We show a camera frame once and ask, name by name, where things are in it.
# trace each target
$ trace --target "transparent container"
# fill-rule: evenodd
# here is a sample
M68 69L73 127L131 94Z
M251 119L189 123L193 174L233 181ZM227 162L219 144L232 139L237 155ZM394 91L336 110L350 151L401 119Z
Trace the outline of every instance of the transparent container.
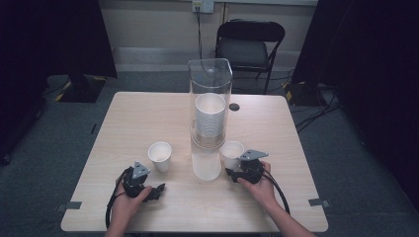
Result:
M204 148L216 148L225 140L231 94L231 67L227 59L191 60L191 136Z
M225 141L231 94L227 59L191 60L191 156L195 175L205 181L221 173L218 148Z

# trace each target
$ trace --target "wall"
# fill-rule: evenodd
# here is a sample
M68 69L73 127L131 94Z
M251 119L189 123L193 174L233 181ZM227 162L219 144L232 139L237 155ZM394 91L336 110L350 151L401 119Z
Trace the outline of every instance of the wall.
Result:
M198 55L198 20L190 1L100 1L112 47L153 48ZM201 14L203 57L213 57L216 30L223 19L275 21L286 29L279 55L293 67L302 48L315 6L214 3L213 14Z

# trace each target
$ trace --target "white paper cup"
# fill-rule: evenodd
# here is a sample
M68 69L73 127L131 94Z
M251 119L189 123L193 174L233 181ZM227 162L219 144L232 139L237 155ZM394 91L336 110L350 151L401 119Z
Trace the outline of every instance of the white paper cup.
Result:
M160 172L167 172L170 168L172 147L167 142L156 142L148 148L148 158Z
M205 93L197 97L197 133L215 137L222 133L225 115L225 99L215 93Z
M240 160L238 159L244 153L243 145L238 141L226 141L219 148L219 156L224 161L224 166L234 172L240 169Z

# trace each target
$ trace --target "human hand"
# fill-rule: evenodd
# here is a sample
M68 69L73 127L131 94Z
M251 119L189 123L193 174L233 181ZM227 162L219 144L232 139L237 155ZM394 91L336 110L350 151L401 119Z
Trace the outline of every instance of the human hand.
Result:
M271 172L271 164L265 161L261 161L261 163L266 171ZM237 182L243 185L252 197L262 206L277 203L277 200L275 199L274 185L266 177L262 176L261 180L254 185L242 178L238 178Z
M124 194L125 190L123 184L118 186L118 197L115 199L112 207L111 224L106 236L124 236L129 222L139 211L142 201L147 198L151 190L151 186L148 186L142 190L137 197L131 198Z

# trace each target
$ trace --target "electrical outlet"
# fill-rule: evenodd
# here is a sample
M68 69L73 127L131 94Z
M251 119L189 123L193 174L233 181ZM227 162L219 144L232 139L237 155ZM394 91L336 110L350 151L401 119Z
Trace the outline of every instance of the electrical outlet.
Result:
M204 13L213 13L213 2L212 1L204 1L203 12Z
M203 1L192 1L192 12L203 12L204 2Z
M192 12L213 13L213 1L192 1Z

